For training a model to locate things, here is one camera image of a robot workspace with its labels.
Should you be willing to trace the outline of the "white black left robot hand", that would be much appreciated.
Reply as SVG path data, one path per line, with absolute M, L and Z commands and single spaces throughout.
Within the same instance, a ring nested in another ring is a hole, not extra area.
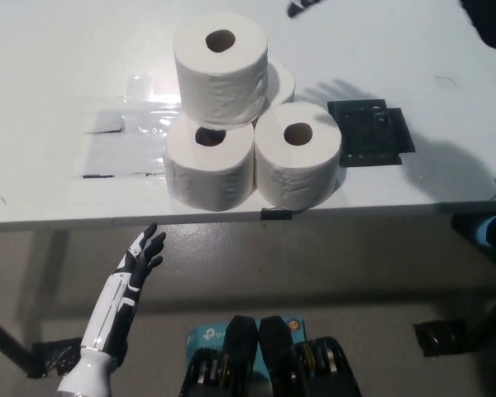
M 109 355 L 114 369 L 125 359 L 127 337 L 145 280 L 163 261 L 166 234 L 156 230 L 155 223 L 149 225 L 108 276 L 81 341 L 82 348 Z

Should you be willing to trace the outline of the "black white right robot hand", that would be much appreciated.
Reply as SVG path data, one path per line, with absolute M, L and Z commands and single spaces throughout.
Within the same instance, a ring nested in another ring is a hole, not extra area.
M 321 1 L 322 0 L 291 0 L 287 6 L 287 15 L 289 18 L 294 18 Z

